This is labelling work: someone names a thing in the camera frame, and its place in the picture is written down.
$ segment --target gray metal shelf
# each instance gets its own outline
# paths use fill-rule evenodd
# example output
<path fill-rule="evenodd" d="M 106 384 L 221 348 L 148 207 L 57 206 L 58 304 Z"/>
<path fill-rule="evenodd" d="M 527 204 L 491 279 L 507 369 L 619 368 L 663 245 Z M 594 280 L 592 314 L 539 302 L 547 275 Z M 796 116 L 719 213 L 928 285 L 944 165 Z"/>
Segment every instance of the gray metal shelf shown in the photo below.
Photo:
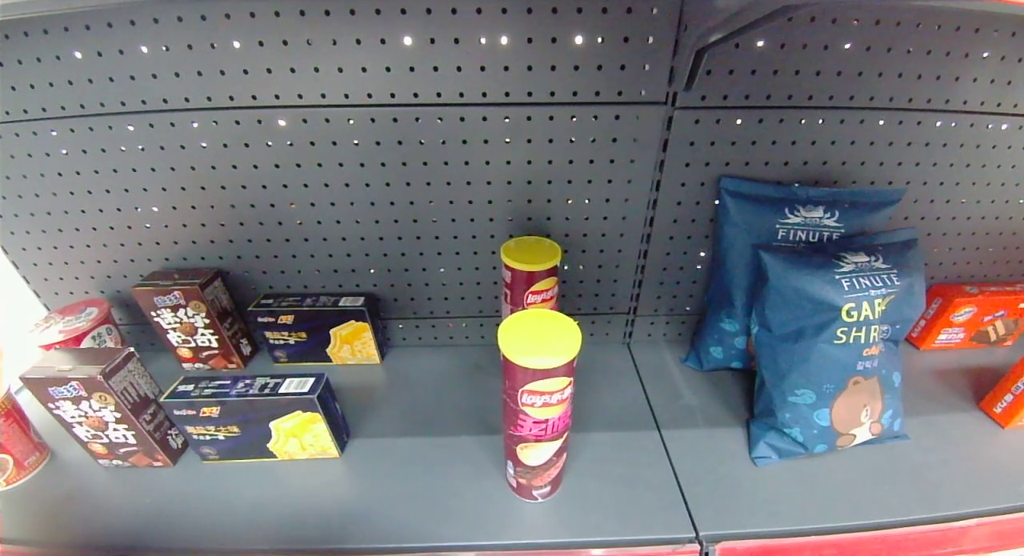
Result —
<path fill-rule="evenodd" d="M 142 358 L 161 385 L 181 374 L 170 354 Z M 260 356 L 248 371 L 270 369 Z M 540 505 L 504 480 L 494 347 L 395 348 L 380 368 L 274 371 L 329 373 L 352 429 L 340 461 L 204 465 L 189 453 L 167 470 L 103 469 L 23 393 L 55 456 L 4 493 L 5 545 L 366 553 L 694 538 L 625 345 L 584 350 L 565 480 Z"/>
<path fill-rule="evenodd" d="M 757 468 L 748 456 L 753 375 L 679 363 L 687 340 L 631 346 L 700 539 L 799 537 L 1024 510 L 1024 435 L 976 402 L 1024 354 L 904 345 L 910 440 Z"/>

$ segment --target product packaging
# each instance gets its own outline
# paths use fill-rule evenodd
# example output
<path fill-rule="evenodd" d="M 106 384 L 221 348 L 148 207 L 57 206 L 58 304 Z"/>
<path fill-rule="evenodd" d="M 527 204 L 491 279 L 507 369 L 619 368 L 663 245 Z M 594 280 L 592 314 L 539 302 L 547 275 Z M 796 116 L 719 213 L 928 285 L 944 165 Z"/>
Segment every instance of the product packaging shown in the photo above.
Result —
<path fill-rule="evenodd" d="M 498 327 L 505 382 L 505 477 L 527 502 L 548 500 L 561 486 L 582 345 L 580 326 L 553 310 L 515 312 Z"/>
<path fill-rule="evenodd" d="M 1024 426 L 1024 358 L 1014 363 L 978 408 L 1004 428 Z"/>
<path fill-rule="evenodd" d="M 25 482 L 50 459 L 50 447 L 29 422 L 3 377 L 0 352 L 0 491 Z"/>
<path fill-rule="evenodd" d="M 377 298 L 366 294 L 263 294 L 249 322 L 278 363 L 381 363 Z"/>
<path fill-rule="evenodd" d="M 879 228 L 903 188 L 819 188 L 721 177 L 705 315 L 687 366 L 699 371 L 752 368 L 751 305 L 758 245 L 805 247 Z"/>
<path fill-rule="evenodd" d="M 1009 346 L 1024 333 L 1024 283 L 935 285 L 907 342 L 920 349 Z"/>
<path fill-rule="evenodd" d="M 124 346 L 111 303 L 87 298 L 49 312 L 32 329 L 33 343 L 42 349 Z"/>
<path fill-rule="evenodd" d="M 151 272 L 131 290 L 185 370 L 238 370 L 256 345 L 219 270 Z"/>
<path fill-rule="evenodd" d="M 204 462 L 339 458 L 348 442 L 323 373 L 186 377 L 161 401 Z"/>
<path fill-rule="evenodd" d="M 754 464 L 906 438 L 899 345 L 925 305 L 913 228 L 758 254 Z"/>
<path fill-rule="evenodd" d="M 526 308 L 558 310 L 558 263 L 553 240 L 520 236 L 502 245 L 502 318 Z"/>
<path fill-rule="evenodd" d="M 187 447 L 135 349 L 54 349 L 22 382 L 100 466 L 171 467 Z"/>

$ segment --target yellow lid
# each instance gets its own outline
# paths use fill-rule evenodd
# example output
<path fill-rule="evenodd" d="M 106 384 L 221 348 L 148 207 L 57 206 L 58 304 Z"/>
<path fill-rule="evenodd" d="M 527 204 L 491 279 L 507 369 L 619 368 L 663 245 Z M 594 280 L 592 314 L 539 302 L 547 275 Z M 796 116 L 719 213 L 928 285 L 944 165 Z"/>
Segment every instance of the yellow lid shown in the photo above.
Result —
<path fill-rule="evenodd" d="M 517 270 L 540 272 L 562 261 L 562 249 L 541 236 L 519 236 L 502 245 L 502 261 Z"/>
<path fill-rule="evenodd" d="M 583 333 L 570 316 L 537 308 L 520 310 L 498 327 L 498 349 L 520 367 L 550 370 L 580 354 Z"/>

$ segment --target pegboard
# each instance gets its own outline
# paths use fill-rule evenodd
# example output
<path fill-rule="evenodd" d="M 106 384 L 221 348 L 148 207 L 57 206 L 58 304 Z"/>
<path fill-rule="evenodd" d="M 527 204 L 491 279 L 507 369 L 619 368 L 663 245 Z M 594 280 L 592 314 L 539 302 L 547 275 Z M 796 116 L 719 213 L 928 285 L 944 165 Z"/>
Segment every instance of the pegboard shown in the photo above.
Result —
<path fill-rule="evenodd" d="M 206 0 L 5 20 L 2 118 L 665 100 L 679 0 Z"/>
<path fill-rule="evenodd" d="M 677 105 L 1024 112 L 1020 15 L 867 2 L 784 12 L 681 67 Z"/>
<path fill-rule="evenodd" d="M 845 109 L 680 109 L 673 116 L 639 315 L 698 314 L 720 174 L 906 187 L 930 282 L 1024 279 L 1024 119 Z"/>
<path fill-rule="evenodd" d="M 0 125 L 3 247 L 50 307 L 175 265 L 493 316 L 512 236 L 563 246 L 562 305 L 629 310 L 665 108 L 282 108 Z"/>

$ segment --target potato chip can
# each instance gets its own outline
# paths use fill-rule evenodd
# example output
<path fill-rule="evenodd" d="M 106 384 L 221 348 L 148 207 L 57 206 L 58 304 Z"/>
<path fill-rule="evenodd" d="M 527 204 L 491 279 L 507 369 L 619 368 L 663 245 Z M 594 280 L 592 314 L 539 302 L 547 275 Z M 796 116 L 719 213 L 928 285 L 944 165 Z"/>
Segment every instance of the potato chip can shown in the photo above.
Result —
<path fill-rule="evenodd" d="M 505 478 L 526 502 L 562 483 L 583 333 L 554 310 L 521 310 L 498 327 L 504 379 Z"/>
<path fill-rule="evenodd" d="M 28 480 L 50 459 L 50 447 L 33 428 L 13 389 L 0 393 L 0 490 Z"/>
<path fill-rule="evenodd" d="M 502 245 L 502 319 L 526 308 L 558 309 L 558 263 L 562 249 L 541 236 L 520 236 Z"/>
<path fill-rule="evenodd" d="M 49 312 L 31 334 L 42 349 L 124 346 L 111 303 L 101 298 L 85 298 Z"/>

